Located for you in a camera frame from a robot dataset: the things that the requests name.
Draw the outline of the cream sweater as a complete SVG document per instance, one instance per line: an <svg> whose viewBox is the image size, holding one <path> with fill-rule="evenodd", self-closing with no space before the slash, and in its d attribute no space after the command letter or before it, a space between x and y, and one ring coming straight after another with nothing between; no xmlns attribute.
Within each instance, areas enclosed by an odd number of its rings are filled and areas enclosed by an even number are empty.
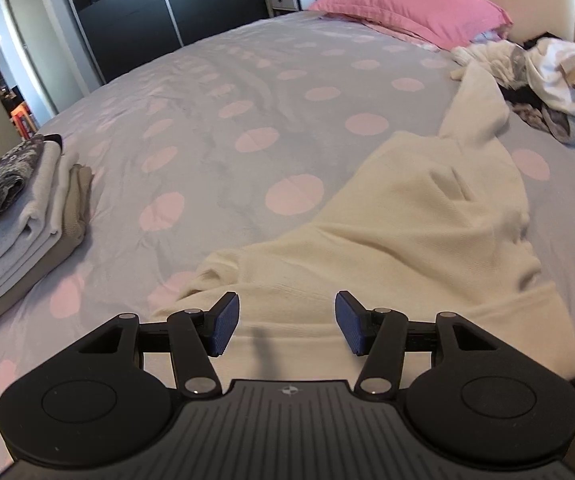
<svg viewBox="0 0 575 480"><path fill-rule="evenodd" d="M395 133L310 222L270 242L221 249L197 268L162 321L240 296L240 324L220 377L356 378L335 320L347 290L413 321L464 316L564 378L575 330L526 239L524 182L499 141L509 109L487 70L470 64L437 136Z"/></svg>

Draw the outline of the pink pillow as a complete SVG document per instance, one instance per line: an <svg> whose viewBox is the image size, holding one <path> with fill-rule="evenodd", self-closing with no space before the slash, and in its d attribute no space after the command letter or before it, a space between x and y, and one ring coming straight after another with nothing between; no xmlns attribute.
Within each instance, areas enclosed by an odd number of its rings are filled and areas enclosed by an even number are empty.
<svg viewBox="0 0 575 480"><path fill-rule="evenodd" d="M397 30L444 50L513 25L507 11L489 0L317 0L310 9Z"/></svg>

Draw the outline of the dark floral folded garment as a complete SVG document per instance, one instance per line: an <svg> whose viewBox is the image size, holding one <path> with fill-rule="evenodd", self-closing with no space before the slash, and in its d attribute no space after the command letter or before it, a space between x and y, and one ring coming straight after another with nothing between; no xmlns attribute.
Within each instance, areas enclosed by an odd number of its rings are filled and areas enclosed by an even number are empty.
<svg viewBox="0 0 575 480"><path fill-rule="evenodd" d="M63 147L59 134L36 134L0 158L0 219L22 194L38 168L44 149L52 145Z"/></svg>

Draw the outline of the grey pink-dotted bedspread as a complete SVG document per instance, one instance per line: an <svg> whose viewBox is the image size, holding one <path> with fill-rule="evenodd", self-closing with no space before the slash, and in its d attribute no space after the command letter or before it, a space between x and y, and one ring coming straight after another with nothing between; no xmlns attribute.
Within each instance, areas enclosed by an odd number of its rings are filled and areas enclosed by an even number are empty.
<svg viewBox="0 0 575 480"><path fill-rule="evenodd" d="M57 116L45 131L94 173L91 224L0 317L0 394L115 315L173 304L212 252L310 221L393 134L435 134L454 69L304 12L158 58Z"/></svg>

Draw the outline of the pile of unfolded clothes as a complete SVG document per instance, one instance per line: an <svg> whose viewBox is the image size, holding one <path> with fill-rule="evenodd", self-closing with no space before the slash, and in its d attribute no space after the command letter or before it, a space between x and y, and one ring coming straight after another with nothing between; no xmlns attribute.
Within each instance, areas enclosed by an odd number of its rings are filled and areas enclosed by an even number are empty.
<svg viewBox="0 0 575 480"><path fill-rule="evenodd" d="M575 148L575 42L541 36L531 44L487 41L451 50L459 68L475 63L487 70L511 110L533 128Z"/></svg>

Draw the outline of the black wardrobe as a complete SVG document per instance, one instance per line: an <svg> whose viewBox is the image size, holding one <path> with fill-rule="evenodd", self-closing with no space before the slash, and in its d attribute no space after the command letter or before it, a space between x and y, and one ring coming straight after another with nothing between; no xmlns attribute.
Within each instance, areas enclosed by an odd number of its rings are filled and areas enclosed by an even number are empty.
<svg viewBox="0 0 575 480"><path fill-rule="evenodd" d="M266 0L70 0L104 81L268 16Z"/></svg>

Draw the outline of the white folded towel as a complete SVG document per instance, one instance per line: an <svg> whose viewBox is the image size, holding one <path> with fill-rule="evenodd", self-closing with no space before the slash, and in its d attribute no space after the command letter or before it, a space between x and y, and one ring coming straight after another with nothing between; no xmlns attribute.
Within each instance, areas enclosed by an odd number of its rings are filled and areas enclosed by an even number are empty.
<svg viewBox="0 0 575 480"><path fill-rule="evenodd" d="M2 215L1 220L21 210L28 214L28 222L13 246L0 258L0 297L40 258L39 250L47 250L60 234L60 214L64 209L69 173L78 159L76 152L63 152L57 145L47 146L28 185Z"/></svg>

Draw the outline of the beige folded garment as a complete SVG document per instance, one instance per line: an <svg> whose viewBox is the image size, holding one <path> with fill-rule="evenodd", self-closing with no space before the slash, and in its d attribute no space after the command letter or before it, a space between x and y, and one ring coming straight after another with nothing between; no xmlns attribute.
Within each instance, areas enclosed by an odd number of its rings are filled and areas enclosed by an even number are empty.
<svg viewBox="0 0 575 480"><path fill-rule="evenodd" d="M89 223L92 179L90 167L79 164L71 167L64 209L60 214L60 234L47 250L39 250L40 258L0 297L0 317L26 296L37 282L63 263L82 243Z"/></svg>

